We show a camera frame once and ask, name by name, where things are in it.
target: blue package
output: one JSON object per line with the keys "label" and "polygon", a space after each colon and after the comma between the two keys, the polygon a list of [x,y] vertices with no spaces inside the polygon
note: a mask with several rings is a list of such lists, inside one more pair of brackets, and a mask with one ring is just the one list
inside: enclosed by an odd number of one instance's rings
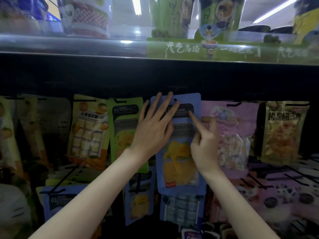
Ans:
{"label": "blue package", "polygon": [[183,228],[201,230],[205,197],[203,195],[162,195],[160,220],[169,221]]}
{"label": "blue package", "polygon": [[46,20],[48,9],[45,0],[0,0],[0,11],[8,18]]}
{"label": "blue package", "polygon": [[148,173],[135,174],[125,186],[125,224],[134,221],[154,211],[156,168],[150,166]]}
{"label": "blue package", "polygon": [[[158,107],[166,96],[162,96]],[[160,194],[206,194],[206,182],[197,171],[191,156],[190,144],[193,140],[195,125],[188,116],[192,111],[201,120],[201,95],[199,93],[173,96],[167,111],[179,101],[180,106],[173,116],[174,132],[168,144],[156,154],[157,187]]]}
{"label": "blue package", "polygon": [[[43,194],[44,220],[48,221],[58,213],[67,203],[76,197],[87,185],[59,186],[55,191],[60,193]],[[54,186],[44,187],[40,193],[50,192]]]}

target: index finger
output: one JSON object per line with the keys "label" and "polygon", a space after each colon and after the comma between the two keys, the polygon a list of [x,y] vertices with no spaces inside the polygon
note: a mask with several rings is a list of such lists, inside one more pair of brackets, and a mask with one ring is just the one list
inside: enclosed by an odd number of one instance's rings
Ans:
{"label": "index finger", "polygon": [[217,130],[217,121],[214,117],[202,117],[203,123],[208,123],[209,131],[213,134],[216,134]]}
{"label": "index finger", "polygon": [[204,124],[200,120],[198,120],[197,117],[191,111],[188,111],[188,115],[193,120],[197,130],[200,132],[202,136],[203,134],[209,132],[207,128],[204,126]]}

